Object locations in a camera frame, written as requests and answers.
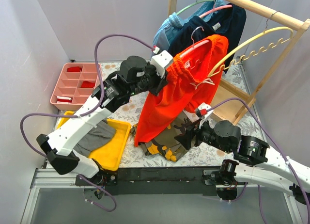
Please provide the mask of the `pink wavy hanger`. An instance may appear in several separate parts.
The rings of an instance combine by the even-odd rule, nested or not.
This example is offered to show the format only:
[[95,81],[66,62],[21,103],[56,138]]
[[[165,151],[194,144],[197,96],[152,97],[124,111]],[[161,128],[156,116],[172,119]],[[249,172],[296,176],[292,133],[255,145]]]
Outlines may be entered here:
[[[207,44],[207,43],[209,42],[208,39],[204,38],[204,39],[202,39],[200,42],[195,43],[195,40],[194,40],[194,38],[193,38],[193,35],[194,35],[194,33],[195,33],[197,30],[199,30],[199,29],[201,29],[202,31],[204,31],[204,28],[203,28],[202,26],[199,26],[199,27],[197,27],[197,28],[195,28],[195,29],[193,30],[193,32],[192,32],[192,34],[191,34],[192,45],[191,45],[190,47],[188,47],[187,49],[183,50],[183,51],[180,53],[180,55],[179,55],[179,58],[180,58],[180,59],[184,58],[185,56],[187,56],[187,55],[190,54],[191,52],[193,52],[193,51],[195,51],[196,49],[198,49],[200,46],[205,45],[205,44]],[[190,60],[188,60],[188,61],[186,61],[186,62],[184,63],[184,66],[183,66],[184,69],[183,69],[183,70],[184,70],[184,71],[185,71],[185,70],[192,70],[192,69],[194,69],[194,68],[196,68],[196,67],[199,67],[201,63],[202,63],[201,60],[200,60],[200,59],[197,59],[197,60],[195,61],[195,64],[192,66]]]

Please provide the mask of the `orange shorts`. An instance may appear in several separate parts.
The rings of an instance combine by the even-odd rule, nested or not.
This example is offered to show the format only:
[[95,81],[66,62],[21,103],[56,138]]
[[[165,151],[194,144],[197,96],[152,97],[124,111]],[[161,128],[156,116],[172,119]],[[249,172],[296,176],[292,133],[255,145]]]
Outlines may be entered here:
[[[183,111],[194,113],[202,104],[210,104],[217,92],[222,73],[212,76],[207,82],[211,69],[227,54],[228,40],[225,36],[213,34],[206,37],[209,42],[200,46],[184,58],[174,56],[168,67],[167,81],[157,96],[149,94],[145,100],[137,124],[134,146],[140,142],[149,142],[162,132]],[[184,63],[191,65],[201,60],[199,67],[183,70]]]

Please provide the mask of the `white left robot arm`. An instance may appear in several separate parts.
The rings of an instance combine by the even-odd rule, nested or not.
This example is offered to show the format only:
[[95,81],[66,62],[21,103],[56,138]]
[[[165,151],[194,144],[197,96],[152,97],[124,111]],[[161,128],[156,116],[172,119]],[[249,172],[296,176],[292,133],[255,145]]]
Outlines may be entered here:
[[150,62],[138,56],[128,57],[120,70],[108,75],[65,124],[48,135],[40,134],[36,141],[58,174],[75,172],[92,185],[100,184],[103,173],[99,163],[74,147],[91,129],[128,103],[131,96],[146,91],[157,95],[167,85],[167,68],[172,61],[167,51],[153,56]]

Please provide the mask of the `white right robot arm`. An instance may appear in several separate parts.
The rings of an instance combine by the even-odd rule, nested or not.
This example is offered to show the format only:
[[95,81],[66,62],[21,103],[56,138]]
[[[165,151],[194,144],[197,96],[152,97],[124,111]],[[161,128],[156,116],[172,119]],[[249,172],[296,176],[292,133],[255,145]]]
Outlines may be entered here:
[[222,162],[218,171],[206,175],[215,184],[257,184],[292,195],[304,205],[310,201],[308,167],[284,158],[259,138],[242,135],[241,129],[229,121],[220,121],[214,127],[208,121],[196,121],[186,125],[175,139],[186,149],[206,143],[233,155],[233,159]]

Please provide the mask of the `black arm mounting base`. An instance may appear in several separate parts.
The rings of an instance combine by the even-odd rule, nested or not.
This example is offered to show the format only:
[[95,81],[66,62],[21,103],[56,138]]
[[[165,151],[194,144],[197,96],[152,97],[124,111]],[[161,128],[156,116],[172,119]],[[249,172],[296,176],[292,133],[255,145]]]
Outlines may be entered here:
[[120,168],[100,171],[86,180],[77,176],[75,185],[93,183],[111,195],[201,194],[236,199],[244,191],[244,184],[232,180],[224,183],[217,176],[219,170],[219,166]]

